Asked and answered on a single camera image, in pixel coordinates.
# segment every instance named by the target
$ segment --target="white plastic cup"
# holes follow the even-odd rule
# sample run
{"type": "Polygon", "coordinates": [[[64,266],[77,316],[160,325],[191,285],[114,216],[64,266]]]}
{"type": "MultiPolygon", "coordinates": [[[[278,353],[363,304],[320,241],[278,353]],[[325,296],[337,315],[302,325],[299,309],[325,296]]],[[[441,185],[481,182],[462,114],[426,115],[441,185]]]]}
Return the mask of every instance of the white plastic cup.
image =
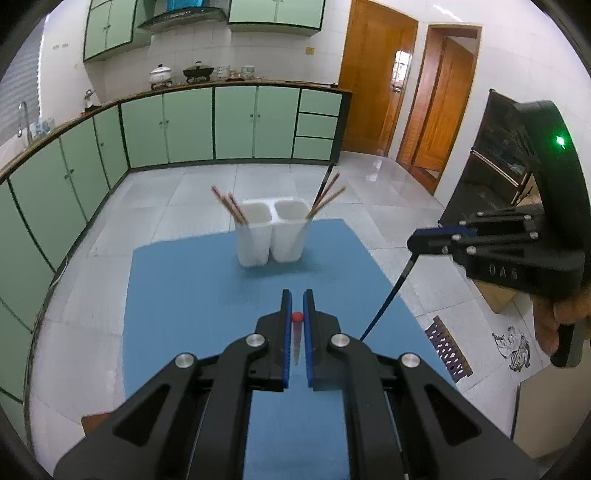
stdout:
{"type": "Polygon", "coordinates": [[[273,258],[279,263],[296,262],[306,243],[310,207],[302,200],[277,200],[275,210],[278,221],[273,226],[273,258]]]}
{"type": "Polygon", "coordinates": [[[273,223],[271,210],[264,202],[247,201],[240,207],[248,225],[236,224],[238,262],[245,268],[265,265],[269,261],[273,223]]]}

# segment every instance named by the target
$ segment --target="drawer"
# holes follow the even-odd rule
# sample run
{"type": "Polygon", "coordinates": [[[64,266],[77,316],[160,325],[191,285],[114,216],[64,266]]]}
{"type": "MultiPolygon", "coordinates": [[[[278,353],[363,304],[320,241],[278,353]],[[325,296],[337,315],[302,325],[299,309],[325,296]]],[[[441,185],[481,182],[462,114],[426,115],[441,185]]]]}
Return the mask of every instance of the drawer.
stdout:
{"type": "Polygon", "coordinates": [[[339,116],[342,98],[343,95],[340,93],[302,89],[300,112],[339,116]]]}
{"type": "Polygon", "coordinates": [[[297,121],[297,133],[301,137],[334,138],[336,130],[335,116],[300,113],[297,121]]]}
{"type": "Polygon", "coordinates": [[[296,137],[294,144],[294,158],[309,160],[330,160],[332,140],[325,138],[296,137]]]}

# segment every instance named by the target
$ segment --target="window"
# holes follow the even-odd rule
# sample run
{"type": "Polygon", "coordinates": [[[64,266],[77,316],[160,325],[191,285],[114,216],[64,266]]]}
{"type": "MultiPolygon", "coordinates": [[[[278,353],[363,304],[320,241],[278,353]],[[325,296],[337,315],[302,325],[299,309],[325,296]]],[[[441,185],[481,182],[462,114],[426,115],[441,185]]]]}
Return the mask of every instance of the window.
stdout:
{"type": "Polygon", "coordinates": [[[33,29],[0,80],[0,145],[17,134],[18,105],[23,100],[27,103],[29,121],[34,123],[39,118],[38,69],[44,24],[45,19],[33,29]]]}

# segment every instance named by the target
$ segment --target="silver screw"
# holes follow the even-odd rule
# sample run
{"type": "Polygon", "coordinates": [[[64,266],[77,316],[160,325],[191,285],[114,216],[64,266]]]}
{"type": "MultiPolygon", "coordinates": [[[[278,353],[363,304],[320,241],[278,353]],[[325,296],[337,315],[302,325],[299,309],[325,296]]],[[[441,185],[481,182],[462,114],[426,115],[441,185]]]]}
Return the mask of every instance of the silver screw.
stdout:
{"type": "Polygon", "coordinates": [[[261,346],[263,343],[265,343],[265,337],[263,337],[260,333],[251,333],[246,337],[246,344],[253,348],[261,346]]]}
{"type": "Polygon", "coordinates": [[[351,343],[351,339],[347,337],[344,333],[337,333],[336,335],[332,336],[332,338],[330,339],[330,343],[339,348],[343,348],[351,343]]]}
{"type": "Polygon", "coordinates": [[[174,364],[179,368],[189,368],[195,363],[195,357],[190,353],[181,353],[174,359],[174,364]]]}
{"type": "Polygon", "coordinates": [[[417,368],[421,364],[421,358],[414,353],[405,353],[401,362],[406,368],[417,368]]]}

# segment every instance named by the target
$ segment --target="kitchen counter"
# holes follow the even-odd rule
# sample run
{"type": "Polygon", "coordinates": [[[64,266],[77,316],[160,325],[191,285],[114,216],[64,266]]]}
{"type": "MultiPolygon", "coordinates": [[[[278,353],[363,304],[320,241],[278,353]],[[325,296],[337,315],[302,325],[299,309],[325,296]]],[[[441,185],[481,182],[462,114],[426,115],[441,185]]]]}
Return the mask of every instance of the kitchen counter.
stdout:
{"type": "Polygon", "coordinates": [[[244,80],[242,82],[226,82],[217,80],[214,82],[207,82],[207,83],[185,83],[183,85],[177,85],[170,88],[161,88],[156,90],[149,90],[147,92],[140,92],[135,93],[133,95],[129,95],[126,97],[122,97],[116,100],[112,100],[110,102],[106,102],[97,106],[97,108],[92,109],[89,112],[81,113],[76,118],[70,120],[69,122],[61,124],[55,130],[51,131],[45,137],[34,142],[31,146],[27,149],[23,150],[18,156],[13,158],[9,161],[6,165],[0,168],[0,183],[4,181],[4,179],[10,175],[14,170],[16,170],[20,165],[22,165],[28,158],[34,155],[36,152],[41,150],[43,147],[51,143],[53,140],[58,138],[60,135],[67,132],[69,129],[75,127],[76,125],[82,123],[84,120],[87,120],[97,113],[103,112],[109,109],[112,106],[115,106],[119,103],[125,103],[132,100],[138,100],[141,98],[154,96],[154,95],[162,95],[163,93],[170,93],[170,92],[179,92],[182,90],[191,90],[197,88],[207,88],[207,87],[221,87],[221,86],[241,86],[241,85],[251,85],[251,86],[284,86],[284,87],[304,87],[306,89],[313,89],[313,90],[323,90],[327,92],[333,93],[348,93],[352,94],[351,90],[341,89],[341,88],[330,88],[327,85],[318,84],[318,83],[310,83],[310,82],[292,82],[288,80],[244,80]]]}

